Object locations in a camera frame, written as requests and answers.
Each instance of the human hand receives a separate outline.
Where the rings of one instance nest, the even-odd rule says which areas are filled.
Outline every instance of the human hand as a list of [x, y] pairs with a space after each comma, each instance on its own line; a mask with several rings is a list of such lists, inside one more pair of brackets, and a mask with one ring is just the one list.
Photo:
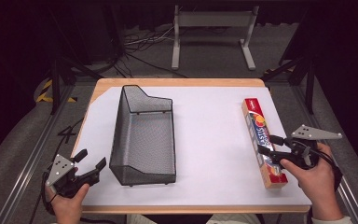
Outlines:
[[[329, 146], [318, 143], [318, 149], [331, 156]], [[312, 201], [313, 217], [320, 220], [339, 220], [343, 215], [338, 207], [334, 188], [334, 173], [331, 165], [324, 159], [309, 170], [303, 170], [288, 160], [281, 165], [297, 180], [304, 193]]]
[[83, 211], [82, 202], [86, 197], [87, 192], [89, 191], [89, 184], [84, 184], [75, 197], [64, 198], [60, 195], [55, 196], [55, 193], [51, 190], [50, 187], [45, 187], [45, 191], [48, 195], [48, 198], [52, 200], [51, 205], [54, 209], [54, 213], [57, 218], [57, 223], [59, 224], [77, 224], [80, 221], [81, 214]]

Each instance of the table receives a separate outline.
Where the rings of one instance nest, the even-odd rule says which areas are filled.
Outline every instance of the table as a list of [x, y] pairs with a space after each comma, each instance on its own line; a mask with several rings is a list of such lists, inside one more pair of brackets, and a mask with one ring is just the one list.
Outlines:
[[[105, 167], [100, 183], [90, 188], [83, 202], [85, 213], [306, 213], [310, 209], [309, 199], [287, 172], [289, 183], [285, 187], [265, 189], [255, 153], [252, 146], [247, 147], [246, 142], [251, 145], [250, 136], [241, 113], [241, 100], [245, 97], [256, 94], [265, 108], [270, 131], [284, 135], [269, 91], [260, 79], [100, 79], [73, 152], [75, 155], [83, 148], [89, 151], [89, 155], [77, 164], [80, 175], [80, 172], [93, 169], [103, 156], [109, 161], [109, 143], [113, 142], [115, 126], [112, 120], [116, 120], [119, 91], [123, 85], [130, 84], [139, 85], [150, 96], [163, 94], [173, 100], [176, 183], [123, 187]], [[236, 103], [233, 104], [229, 99], [234, 98]], [[214, 110], [208, 102], [215, 103]], [[197, 110], [197, 106], [208, 113], [187, 113], [190, 107]], [[203, 134], [209, 136], [207, 141], [203, 140], [206, 139]]]

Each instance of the rectangular cardboard box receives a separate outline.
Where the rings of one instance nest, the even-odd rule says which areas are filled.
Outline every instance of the rectangular cardboard box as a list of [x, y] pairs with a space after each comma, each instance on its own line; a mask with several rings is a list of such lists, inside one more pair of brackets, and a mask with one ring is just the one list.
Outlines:
[[257, 145], [275, 150], [269, 141], [269, 129], [264, 119], [263, 111], [256, 98], [244, 99], [242, 112], [251, 135], [255, 155], [263, 177], [266, 189], [279, 189], [287, 184], [286, 175], [282, 173], [279, 165], [272, 164], [268, 156], [259, 154]]

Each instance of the black mesh tray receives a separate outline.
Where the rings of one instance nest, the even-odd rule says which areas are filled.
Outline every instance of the black mesh tray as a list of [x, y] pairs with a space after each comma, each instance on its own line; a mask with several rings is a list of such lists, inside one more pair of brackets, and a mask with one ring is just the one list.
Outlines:
[[171, 99], [123, 86], [109, 167], [123, 186], [175, 182]]

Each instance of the white paper sheet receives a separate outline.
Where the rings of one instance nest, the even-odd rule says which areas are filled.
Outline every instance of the white paper sheet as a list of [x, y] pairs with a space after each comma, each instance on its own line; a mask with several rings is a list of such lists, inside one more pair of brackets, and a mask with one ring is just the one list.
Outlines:
[[[271, 134], [285, 136], [267, 88], [142, 87], [149, 96], [173, 100], [176, 183], [121, 186], [108, 165], [84, 205], [310, 205], [297, 181], [265, 189], [241, 111], [243, 99], [256, 97]], [[89, 155], [79, 174], [109, 163], [121, 87], [113, 87], [90, 106], [75, 154]]]

